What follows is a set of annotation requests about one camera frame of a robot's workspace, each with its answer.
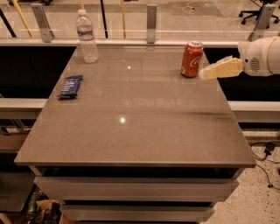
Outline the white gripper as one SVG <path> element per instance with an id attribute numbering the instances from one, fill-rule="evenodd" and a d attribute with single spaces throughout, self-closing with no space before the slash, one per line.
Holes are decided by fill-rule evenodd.
<path id="1" fill-rule="evenodd" d="M 199 71 L 202 80 L 238 76 L 271 76 L 276 73 L 276 38 L 259 38 L 238 45 L 240 59 L 227 56 Z"/>

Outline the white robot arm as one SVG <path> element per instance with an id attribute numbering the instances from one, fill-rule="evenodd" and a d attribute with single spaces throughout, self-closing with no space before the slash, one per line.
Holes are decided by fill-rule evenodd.
<path id="1" fill-rule="evenodd" d="M 242 72 L 268 77 L 280 74 L 280 37 L 259 38 L 238 45 L 240 58 L 227 56 L 199 70 L 202 80 L 230 78 Z"/>

